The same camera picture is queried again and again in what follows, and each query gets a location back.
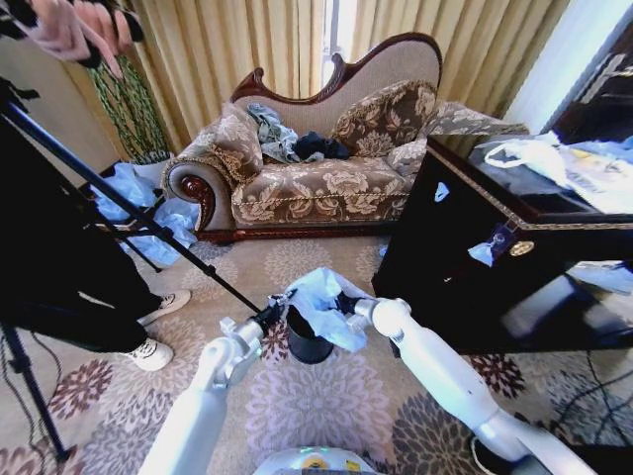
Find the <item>cabinet top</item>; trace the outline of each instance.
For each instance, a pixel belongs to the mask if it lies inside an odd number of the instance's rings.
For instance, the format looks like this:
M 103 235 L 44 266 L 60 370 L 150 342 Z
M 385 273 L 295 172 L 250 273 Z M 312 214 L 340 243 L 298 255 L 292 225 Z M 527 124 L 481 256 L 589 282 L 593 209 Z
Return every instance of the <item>cabinet top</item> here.
M 484 162 L 481 136 L 428 139 L 428 154 L 524 230 L 631 230 L 633 214 L 602 213 L 571 190 L 524 165 L 496 168 Z

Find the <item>floor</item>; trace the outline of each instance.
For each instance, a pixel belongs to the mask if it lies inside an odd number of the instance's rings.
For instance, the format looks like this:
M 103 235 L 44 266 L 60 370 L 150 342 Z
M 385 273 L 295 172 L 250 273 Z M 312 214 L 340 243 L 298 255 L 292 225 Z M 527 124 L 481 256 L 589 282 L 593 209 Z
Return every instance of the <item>floor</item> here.
M 294 279 L 321 265 L 332 267 L 371 291 L 378 262 L 375 237 L 261 240 L 216 247 L 195 244 L 195 251 L 257 305 Z M 249 311 L 214 281 L 179 260 L 155 274 L 141 273 L 156 292 L 193 290 L 181 311 L 150 327 L 171 344 L 176 357 L 157 373 L 142 372 L 117 355 L 90 353 L 42 337 L 61 362 L 57 384 L 51 356 L 23 339 L 35 365 L 50 410 L 71 460 L 55 468 L 45 439 L 29 423 L 6 384 L 0 384 L 0 474 L 134 474 L 161 422 L 196 370 L 200 350 L 218 336 L 219 320 L 249 317 Z M 615 308 L 630 310 L 630 299 Z M 96 322 L 95 325 L 106 325 Z M 594 386 L 584 352 L 488 354 L 467 358 L 484 376 L 498 403 L 512 414 L 545 428 L 568 402 Z M 617 377 L 633 367 L 633 353 L 591 354 L 597 377 Z M 21 380 L 9 373 L 29 405 Z M 608 386 L 614 419 L 633 440 L 633 377 Z M 599 391 L 578 399 L 556 435 L 570 443 L 622 444 Z M 209 473 L 251 473 L 270 453 L 299 445 L 339 446 L 363 454 L 390 474 L 474 473 L 469 432 L 444 413 L 404 366 L 392 357 L 389 343 L 374 332 L 358 353 L 336 350 L 324 363 L 306 366 L 289 356 L 286 331 L 275 329 L 264 342 L 261 360 L 230 395 L 228 416 Z

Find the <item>decorative pillow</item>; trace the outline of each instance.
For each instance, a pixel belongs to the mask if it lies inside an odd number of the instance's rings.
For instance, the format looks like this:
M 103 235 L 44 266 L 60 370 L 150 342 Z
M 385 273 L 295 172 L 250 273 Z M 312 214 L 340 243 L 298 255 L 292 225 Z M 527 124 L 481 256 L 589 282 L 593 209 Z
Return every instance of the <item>decorative pillow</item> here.
M 400 81 L 357 102 L 336 122 L 332 137 L 350 155 L 385 156 L 415 139 L 426 123 L 437 91 L 426 81 Z
M 239 183 L 247 183 L 262 169 L 261 146 L 257 123 L 231 103 L 225 103 L 222 114 L 207 130 L 213 134 L 210 152 L 224 162 L 228 173 Z
M 419 139 L 397 146 L 389 152 L 389 155 L 385 157 L 385 161 L 398 175 L 409 176 L 419 171 L 425 154 L 426 139 Z

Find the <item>sofa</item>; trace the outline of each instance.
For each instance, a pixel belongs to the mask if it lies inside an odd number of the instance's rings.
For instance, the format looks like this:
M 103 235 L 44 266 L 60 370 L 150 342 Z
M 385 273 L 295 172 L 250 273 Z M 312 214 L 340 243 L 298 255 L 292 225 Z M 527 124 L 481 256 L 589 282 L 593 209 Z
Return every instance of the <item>sofa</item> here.
M 442 58 L 433 38 L 403 34 L 358 62 L 333 58 L 315 96 L 289 99 L 255 69 L 221 116 L 169 160 L 163 188 L 200 204 L 199 238 L 350 236 L 380 233 L 400 216 L 432 135 L 526 132 L 521 125 L 436 97 Z M 299 136 L 315 131 L 350 150 L 348 159 L 274 163 L 262 155 L 250 103 L 269 106 Z

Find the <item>black cup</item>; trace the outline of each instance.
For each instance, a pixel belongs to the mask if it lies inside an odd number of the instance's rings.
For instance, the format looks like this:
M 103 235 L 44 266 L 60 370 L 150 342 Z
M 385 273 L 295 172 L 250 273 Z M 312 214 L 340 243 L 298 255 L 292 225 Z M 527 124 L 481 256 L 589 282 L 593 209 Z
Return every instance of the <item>black cup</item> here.
M 290 306 L 288 316 L 288 347 L 292 355 L 302 363 L 317 364 L 325 361 L 334 345 L 322 336 L 316 336 L 310 324 L 297 309 Z

